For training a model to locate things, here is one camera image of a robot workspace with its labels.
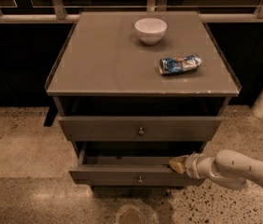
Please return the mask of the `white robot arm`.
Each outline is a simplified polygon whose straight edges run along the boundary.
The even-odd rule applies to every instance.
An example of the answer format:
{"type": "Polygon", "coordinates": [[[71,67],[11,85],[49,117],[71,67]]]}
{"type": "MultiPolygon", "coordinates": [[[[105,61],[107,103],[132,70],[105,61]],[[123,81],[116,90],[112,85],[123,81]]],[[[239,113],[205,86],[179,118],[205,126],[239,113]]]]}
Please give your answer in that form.
{"type": "Polygon", "coordinates": [[[263,161],[230,149],[220,150],[214,156],[195,153],[174,157],[169,165],[179,174],[208,178],[227,189],[244,189],[248,180],[263,188],[263,161]]]}

